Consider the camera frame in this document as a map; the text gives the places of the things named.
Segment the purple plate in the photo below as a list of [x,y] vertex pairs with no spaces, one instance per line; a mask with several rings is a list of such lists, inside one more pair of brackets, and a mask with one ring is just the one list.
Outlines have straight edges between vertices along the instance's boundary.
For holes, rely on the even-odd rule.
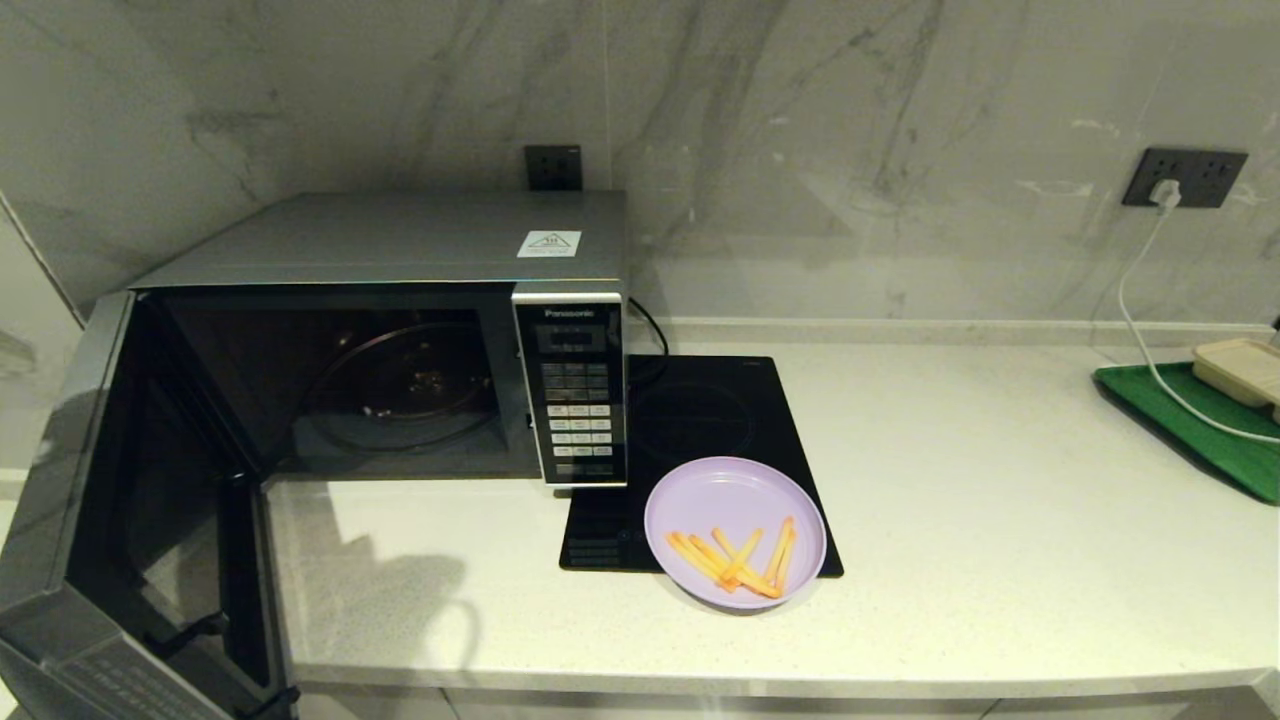
[[[696,536],[721,553],[712,537],[714,528],[722,529],[737,547],[760,528],[764,536],[751,557],[751,568],[764,577],[786,516],[795,519],[796,539],[785,589],[777,600],[762,597],[745,585],[733,593],[724,592],[666,539],[671,532]],[[818,580],[845,574],[826,515],[813,493],[786,473],[745,457],[704,457],[668,471],[646,498],[643,530],[662,573],[695,600],[727,612],[771,611],[801,598]]]

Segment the black glass microwave door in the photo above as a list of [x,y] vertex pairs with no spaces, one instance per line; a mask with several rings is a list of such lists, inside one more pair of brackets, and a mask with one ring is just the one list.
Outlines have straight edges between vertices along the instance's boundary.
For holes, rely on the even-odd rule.
[[300,720],[264,478],[155,297],[101,299],[0,548],[31,720]]

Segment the glass microwave turntable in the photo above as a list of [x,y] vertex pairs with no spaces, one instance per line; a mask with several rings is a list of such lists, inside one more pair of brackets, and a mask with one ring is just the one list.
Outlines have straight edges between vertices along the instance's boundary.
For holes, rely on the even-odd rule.
[[497,391],[480,328],[429,322],[342,354],[314,382],[301,416],[352,454],[435,448],[490,425]]

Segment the silver Panasonic microwave oven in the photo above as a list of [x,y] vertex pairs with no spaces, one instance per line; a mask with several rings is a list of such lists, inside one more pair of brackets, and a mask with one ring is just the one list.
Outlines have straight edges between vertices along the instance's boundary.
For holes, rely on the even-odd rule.
[[[581,231],[575,258],[517,258]],[[628,465],[627,208],[621,192],[305,193],[137,281],[262,477],[539,479],[617,488]],[[435,448],[352,454],[301,416],[342,354],[390,331],[483,333],[499,416]]]

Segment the black induction cooktop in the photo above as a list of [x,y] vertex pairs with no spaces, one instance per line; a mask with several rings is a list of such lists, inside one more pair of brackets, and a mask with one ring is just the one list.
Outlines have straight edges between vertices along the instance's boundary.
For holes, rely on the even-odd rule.
[[773,359],[634,354],[628,378],[628,483],[572,493],[561,569],[659,573],[646,501],[668,471],[701,457],[765,464],[824,511]]

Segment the beige cabinet door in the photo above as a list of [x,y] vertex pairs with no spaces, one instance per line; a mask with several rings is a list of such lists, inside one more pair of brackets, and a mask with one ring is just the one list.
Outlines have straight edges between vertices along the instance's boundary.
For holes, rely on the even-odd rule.
[[980,720],[1280,720],[1249,687],[1001,700]]
[[444,691],[457,720],[983,720],[996,700]]
[[300,720],[457,720],[434,688],[311,684],[301,692]]

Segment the green tray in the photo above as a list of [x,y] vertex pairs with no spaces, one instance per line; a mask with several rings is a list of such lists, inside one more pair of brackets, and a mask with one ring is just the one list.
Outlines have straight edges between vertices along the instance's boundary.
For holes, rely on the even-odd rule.
[[[1210,419],[1251,434],[1280,439],[1267,409],[1247,407],[1193,373],[1190,363],[1160,363],[1161,378]],[[1100,395],[1193,466],[1252,498],[1280,507],[1280,445],[1231,436],[1187,411],[1144,365],[1103,366],[1092,373]]]

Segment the beige lidded container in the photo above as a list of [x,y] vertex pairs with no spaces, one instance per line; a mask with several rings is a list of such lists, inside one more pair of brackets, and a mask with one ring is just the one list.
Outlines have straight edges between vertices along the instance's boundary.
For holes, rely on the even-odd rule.
[[1280,348],[1254,340],[1226,340],[1192,350],[1193,373],[1247,407],[1280,406]]

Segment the small black wall socket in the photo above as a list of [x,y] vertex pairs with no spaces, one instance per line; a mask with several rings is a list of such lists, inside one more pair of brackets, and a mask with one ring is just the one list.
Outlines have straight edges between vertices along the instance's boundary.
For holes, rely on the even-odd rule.
[[524,147],[527,190],[531,192],[582,192],[582,154],[579,145],[527,145]]

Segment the wide black wall socket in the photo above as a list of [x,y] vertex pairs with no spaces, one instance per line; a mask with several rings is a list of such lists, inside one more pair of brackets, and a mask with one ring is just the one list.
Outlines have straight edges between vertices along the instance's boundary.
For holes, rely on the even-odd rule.
[[1148,147],[1140,155],[1121,205],[1161,208],[1167,201],[1157,188],[1166,181],[1178,184],[1179,209],[1221,208],[1247,164],[1248,152]]

